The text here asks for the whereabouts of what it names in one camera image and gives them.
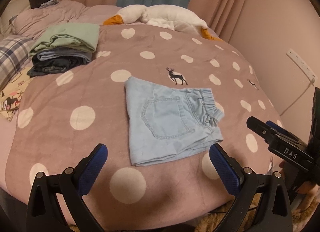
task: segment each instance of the pink polka dot duvet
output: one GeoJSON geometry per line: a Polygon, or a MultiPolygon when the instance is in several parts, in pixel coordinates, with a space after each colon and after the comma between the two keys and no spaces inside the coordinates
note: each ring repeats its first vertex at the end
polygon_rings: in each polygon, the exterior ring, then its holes
{"type": "MultiPolygon", "coordinates": [[[[9,193],[27,203],[38,171],[61,173],[103,143],[108,160],[84,201],[106,230],[185,222],[230,200],[206,150],[149,166],[131,164],[124,87],[131,76],[170,89],[211,89],[217,112],[224,113],[217,123],[224,150],[256,173],[278,165],[263,139],[246,127],[250,116],[265,122],[280,118],[239,51],[156,26],[101,26],[91,63],[36,77],[26,89],[18,114],[23,124],[5,167],[9,193]]],[[[139,142],[150,151],[157,146],[143,136],[139,142]]],[[[161,146],[169,143],[163,139],[161,146]]]]}

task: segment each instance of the white polka dot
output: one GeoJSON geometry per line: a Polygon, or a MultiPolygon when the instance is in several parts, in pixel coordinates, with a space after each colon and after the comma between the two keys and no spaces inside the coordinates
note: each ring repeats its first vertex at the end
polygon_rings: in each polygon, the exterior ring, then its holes
{"type": "Polygon", "coordinates": [[[250,105],[248,102],[246,102],[246,101],[244,101],[244,100],[241,100],[241,101],[240,101],[240,104],[241,104],[241,106],[244,107],[246,110],[248,110],[249,112],[251,112],[251,105],[250,105]]]}
{"type": "Polygon", "coordinates": [[[131,37],[134,36],[135,33],[136,31],[133,28],[123,29],[121,31],[121,35],[125,39],[130,39],[131,37]]]}
{"type": "Polygon", "coordinates": [[[219,48],[220,50],[223,50],[222,47],[220,47],[219,45],[214,45],[215,47],[219,48]]]}
{"type": "Polygon", "coordinates": [[[232,67],[233,67],[235,70],[240,70],[240,66],[239,66],[239,64],[236,63],[236,62],[233,62],[232,67]]]}
{"type": "Polygon", "coordinates": [[[127,70],[116,70],[110,75],[111,79],[115,82],[125,82],[130,76],[131,73],[127,70]]]}
{"type": "Polygon", "coordinates": [[[181,55],[181,59],[184,59],[186,62],[188,63],[192,63],[193,62],[193,58],[188,56],[188,55],[181,55]]]}
{"type": "Polygon", "coordinates": [[[84,130],[90,127],[96,118],[96,113],[89,106],[80,106],[73,110],[70,125],[75,130],[84,130]]]}
{"type": "Polygon", "coordinates": [[[26,127],[31,119],[33,117],[33,109],[32,108],[27,108],[26,110],[22,110],[21,112],[19,112],[18,114],[18,127],[19,128],[24,128],[26,127]]]}
{"type": "Polygon", "coordinates": [[[210,161],[209,153],[206,153],[202,158],[202,170],[204,174],[209,179],[219,179],[219,174],[216,171],[216,168],[213,166],[212,162],[210,161]]]}
{"type": "Polygon", "coordinates": [[[124,204],[135,203],[146,192],[146,180],[142,173],[134,168],[121,168],[110,180],[110,192],[113,197],[124,204]]]}
{"type": "Polygon", "coordinates": [[[210,63],[211,63],[212,66],[214,66],[214,67],[220,67],[220,64],[217,62],[216,59],[212,59],[212,60],[210,61],[210,63]]]}
{"type": "Polygon", "coordinates": [[[264,105],[264,103],[261,101],[261,100],[258,100],[258,103],[260,105],[260,107],[265,110],[266,109],[266,106],[264,105]]]}
{"type": "Polygon", "coordinates": [[[109,56],[110,54],[111,54],[110,51],[98,52],[98,53],[96,54],[96,58],[99,58],[99,57],[107,57],[107,56],[109,56]]]}
{"type": "Polygon", "coordinates": [[[240,80],[238,80],[238,79],[233,79],[233,80],[240,88],[243,88],[243,84],[241,83],[240,80]]]}
{"type": "Polygon", "coordinates": [[[140,53],[140,56],[141,56],[142,58],[145,58],[145,59],[150,60],[150,59],[153,59],[153,58],[155,57],[155,54],[152,53],[152,52],[144,51],[144,52],[141,52],[141,53],[140,53]]]}
{"type": "MultiPolygon", "coordinates": [[[[182,75],[181,73],[176,72],[176,71],[173,71],[172,73],[173,73],[174,75],[182,75]]],[[[168,74],[168,77],[169,77],[170,80],[172,80],[172,81],[175,83],[175,80],[174,80],[174,79],[171,79],[169,74],[168,74]]],[[[177,84],[182,84],[182,80],[181,80],[181,79],[176,78],[176,81],[177,81],[177,84]]]]}
{"type": "Polygon", "coordinates": [[[172,38],[172,35],[167,32],[160,32],[160,36],[166,40],[170,40],[172,38]]]}
{"type": "Polygon", "coordinates": [[[221,81],[216,76],[214,76],[213,74],[210,74],[209,79],[213,84],[221,85],[221,81]]]}
{"type": "Polygon", "coordinates": [[[271,171],[272,168],[272,162],[269,163],[268,172],[271,171]]]}
{"type": "Polygon", "coordinates": [[[221,106],[221,104],[218,103],[217,101],[216,101],[215,103],[216,103],[217,108],[220,109],[220,110],[224,113],[224,108],[223,108],[223,106],[221,106]]]}
{"type": "Polygon", "coordinates": [[[279,120],[277,120],[277,125],[278,125],[279,127],[282,127],[282,128],[283,128],[283,126],[282,126],[282,124],[281,124],[281,122],[280,122],[279,120]]]}
{"type": "Polygon", "coordinates": [[[253,134],[247,134],[247,136],[245,137],[245,142],[247,143],[247,147],[251,152],[255,153],[256,151],[258,151],[258,144],[253,134]]]}
{"type": "Polygon", "coordinates": [[[35,180],[35,177],[37,175],[38,172],[43,172],[46,176],[49,175],[49,172],[47,170],[47,168],[42,164],[42,163],[36,163],[35,165],[32,166],[30,173],[29,173],[29,181],[30,181],[30,185],[33,185],[33,182],[35,180]]]}
{"type": "Polygon", "coordinates": [[[198,39],[196,39],[196,38],[193,38],[192,39],[196,44],[198,44],[198,45],[201,45],[202,44],[202,42],[201,41],[199,41],[198,39]]]}
{"type": "Polygon", "coordinates": [[[58,86],[66,84],[73,79],[73,72],[71,70],[66,71],[65,73],[61,74],[58,78],[56,78],[56,83],[58,86]]]}

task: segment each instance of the elastic waistband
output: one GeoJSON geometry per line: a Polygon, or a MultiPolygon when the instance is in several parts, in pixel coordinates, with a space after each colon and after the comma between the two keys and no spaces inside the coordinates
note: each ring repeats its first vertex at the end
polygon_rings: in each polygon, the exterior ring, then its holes
{"type": "Polygon", "coordinates": [[[209,117],[212,117],[212,118],[220,121],[223,118],[224,113],[220,109],[217,108],[211,89],[201,88],[200,92],[201,92],[201,96],[202,96],[202,99],[204,102],[204,107],[205,107],[209,117]]]}

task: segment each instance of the light blue denim shorts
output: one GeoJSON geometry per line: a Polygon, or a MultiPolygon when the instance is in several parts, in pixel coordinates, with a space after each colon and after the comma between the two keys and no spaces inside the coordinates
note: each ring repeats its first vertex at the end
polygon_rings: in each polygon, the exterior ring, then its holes
{"type": "Polygon", "coordinates": [[[132,165],[182,159],[223,140],[217,124],[224,113],[211,89],[174,89],[135,77],[125,88],[132,165]]]}

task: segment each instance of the folded clothes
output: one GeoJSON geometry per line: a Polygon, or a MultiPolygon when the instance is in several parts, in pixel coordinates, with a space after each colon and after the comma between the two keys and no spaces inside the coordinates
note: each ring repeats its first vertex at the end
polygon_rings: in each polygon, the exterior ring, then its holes
{"type": "Polygon", "coordinates": [[[99,37],[99,25],[66,23],[49,27],[32,46],[29,56],[59,46],[94,53],[99,37]]]}
{"type": "Polygon", "coordinates": [[[41,6],[39,7],[39,9],[43,9],[48,6],[54,6],[56,4],[59,4],[59,0],[50,0],[48,2],[42,3],[41,6]]]}
{"type": "Polygon", "coordinates": [[[47,75],[49,73],[64,73],[79,65],[88,64],[82,57],[62,56],[55,59],[40,61],[37,55],[32,58],[33,67],[28,71],[30,77],[47,75]]]}
{"type": "Polygon", "coordinates": [[[132,165],[182,159],[222,141],[210,88],[174,89],[130,77],[126,83],[132,165]]]}
{"type": "Polygon", "coordinates": [[[87,63],[91,62],[92,53],[83,52],[72,48],[67,47],[57,47],[51,50],[46,50],[37,54],[39,61],[45,61],[55,58],[60,58],[64,56],[73,56],[73,57],[81,57],[87,63]]]}

